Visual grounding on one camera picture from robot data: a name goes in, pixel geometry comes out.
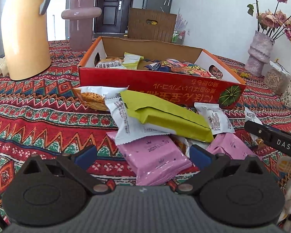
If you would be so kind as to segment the dried pink roses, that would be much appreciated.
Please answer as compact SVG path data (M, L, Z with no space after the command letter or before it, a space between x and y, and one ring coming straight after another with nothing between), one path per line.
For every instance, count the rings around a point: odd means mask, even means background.
M291 14L287 15L279 9L280 4L286 4L288 0L276 0L275 10L260 10L259 1L248 4L248 14L256 16L258 20L257 30L264 33L274 41L281 36L286 36L291 42Z

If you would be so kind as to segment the oat cracker packet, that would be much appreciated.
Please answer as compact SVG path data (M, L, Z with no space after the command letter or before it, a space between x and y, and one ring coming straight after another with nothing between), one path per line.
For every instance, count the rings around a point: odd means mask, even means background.
M122 65L123 60L120 58L107 58L100 60L95 67L97 68L116 68L116 69L125 69L125 66Z

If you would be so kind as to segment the clear lidded snack jar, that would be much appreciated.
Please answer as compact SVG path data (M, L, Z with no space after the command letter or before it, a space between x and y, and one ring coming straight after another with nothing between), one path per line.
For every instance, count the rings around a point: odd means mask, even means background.
M281 64L273 61L264 65L262 75L265 85L279 96L283 94L291 79L291 74Z

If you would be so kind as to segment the red orange chip bag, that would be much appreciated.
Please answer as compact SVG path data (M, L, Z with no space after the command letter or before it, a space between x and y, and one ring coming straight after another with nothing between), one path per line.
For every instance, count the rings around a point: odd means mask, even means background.
M192 64L190 62L180 62L176 59L165 59L164 61L160 61L157 63L152 63L146 65L148 70L158 71L158 72L167 72L167 73L177 73L177 74L185 74L191 75L194 77L205 77L216 79L214 75L210 72L201 68L198 65Z

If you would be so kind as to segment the textured lilac vase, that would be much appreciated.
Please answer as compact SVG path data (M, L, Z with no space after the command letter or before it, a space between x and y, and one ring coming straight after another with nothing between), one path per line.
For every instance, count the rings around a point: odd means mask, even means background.
M264 33L255 31L248 49L249 58L244 68L256 77L262 75L265 64L269 64L275 41Z

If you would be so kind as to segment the mauve glass vase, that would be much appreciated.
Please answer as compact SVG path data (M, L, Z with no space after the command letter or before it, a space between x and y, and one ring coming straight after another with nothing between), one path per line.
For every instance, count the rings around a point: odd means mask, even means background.
M87 50L92 45L93 19L102 13L94 0L69 0L69 9L61 17L69 21L69 43L72 50Z

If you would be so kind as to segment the white nutrition label packet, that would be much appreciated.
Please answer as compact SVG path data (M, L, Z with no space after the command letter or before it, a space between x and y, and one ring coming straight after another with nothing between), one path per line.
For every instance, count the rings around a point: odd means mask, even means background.
M212 134L235 133L235 130L219 104L194 103L198 114L208 122Z

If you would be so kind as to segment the red cardboard tray box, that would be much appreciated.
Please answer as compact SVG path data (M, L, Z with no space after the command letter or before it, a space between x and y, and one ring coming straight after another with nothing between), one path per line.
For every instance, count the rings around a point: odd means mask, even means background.
M144 60L136 70L95 66L105 58L122 58L124 53L140 55ZM168 58L189 62L208 72L221 72L222 77L196 77L146 68L148 64ZM79 80L81 86L127 87L188 107L192 107L195 102L203 102L233 108L246 88L241 77L205 49L105 36L95 40L79 63Z

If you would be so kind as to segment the yellow thermos jug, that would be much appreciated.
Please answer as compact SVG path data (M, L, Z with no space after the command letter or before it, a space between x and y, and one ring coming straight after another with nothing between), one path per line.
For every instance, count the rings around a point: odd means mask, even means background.
M4 55L10 78L21 81L51 65L46 11L50 0L6 0L1 15Z

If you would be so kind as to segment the pink snack packet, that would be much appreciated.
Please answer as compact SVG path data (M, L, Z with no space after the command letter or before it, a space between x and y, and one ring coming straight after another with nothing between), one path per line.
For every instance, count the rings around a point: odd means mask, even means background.
M158 186L192 166L168 135L147 136L118 145L136 175L137 186Z
M212 154L225 154L231 159L244 160L247 156L256 156L259 160L262 157L256 155L240 138L233 133L222 133L216 135L206 151Z

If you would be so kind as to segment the dark front door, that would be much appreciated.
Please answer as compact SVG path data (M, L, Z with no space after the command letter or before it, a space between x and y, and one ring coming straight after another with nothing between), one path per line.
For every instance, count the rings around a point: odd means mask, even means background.
M133 0L96 0L102 14L95 19L95 33L125 34L128 29L129 10Z

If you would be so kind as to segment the brown wooden chair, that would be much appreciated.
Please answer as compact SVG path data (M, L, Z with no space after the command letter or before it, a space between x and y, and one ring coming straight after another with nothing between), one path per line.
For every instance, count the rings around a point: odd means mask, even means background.
M176 14L130 8L128 38L171 43Z

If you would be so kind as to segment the large green snack pack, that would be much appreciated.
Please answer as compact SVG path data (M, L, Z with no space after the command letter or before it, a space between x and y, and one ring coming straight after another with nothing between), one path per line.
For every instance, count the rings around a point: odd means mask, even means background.
M191 110L157 96L137 91L125 90L120 95L127 114L138 119L147 128L204 143L213 141L208 122L203 116Z

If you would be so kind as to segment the silver dark snack packet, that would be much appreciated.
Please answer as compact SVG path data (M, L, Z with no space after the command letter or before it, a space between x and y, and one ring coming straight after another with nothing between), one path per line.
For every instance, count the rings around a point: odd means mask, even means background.
M114 139L116 145L127 144L148 136L168 135L163 131L146 128L138 119L130 117L120 94L116 94L112 98L106 98L105 104L118 127Z

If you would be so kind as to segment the white snack packet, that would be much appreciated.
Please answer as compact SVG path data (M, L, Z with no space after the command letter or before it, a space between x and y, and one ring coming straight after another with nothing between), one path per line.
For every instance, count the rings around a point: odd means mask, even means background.
M73 88L73 93L80 102L92 110L108 111L105 100L114 98L128 87L82 86Z

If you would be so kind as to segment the small green snack bar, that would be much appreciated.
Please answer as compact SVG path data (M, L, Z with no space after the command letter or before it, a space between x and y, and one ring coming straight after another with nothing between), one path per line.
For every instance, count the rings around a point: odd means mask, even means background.
M139 62L142 60L144 60L144 57L141 55L125 52L122 66L125 67L126 69L136 70L139 65Z

